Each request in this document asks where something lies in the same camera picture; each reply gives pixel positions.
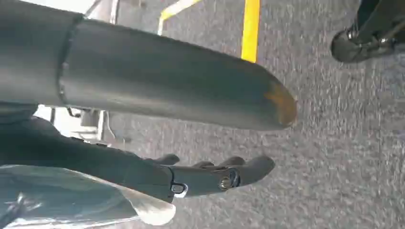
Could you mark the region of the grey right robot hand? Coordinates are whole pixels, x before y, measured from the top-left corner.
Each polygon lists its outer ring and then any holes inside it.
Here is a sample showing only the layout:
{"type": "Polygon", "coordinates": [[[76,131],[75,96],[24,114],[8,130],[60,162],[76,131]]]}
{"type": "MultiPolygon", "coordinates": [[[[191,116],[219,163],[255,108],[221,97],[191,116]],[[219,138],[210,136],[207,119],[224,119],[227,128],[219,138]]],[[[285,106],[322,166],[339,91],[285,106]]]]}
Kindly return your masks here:
{"type": "Polygon", "coordinates": [[[154,34],[75,15],[7,17],[0,24],[0,163],[61,167],[165,201],[265,178],[274,161],[236,156],[176,167],[63,137],[32,114],[38,104],[98,108],[267,131],[296,117],[294,99],[263,67],[154,34]]]}

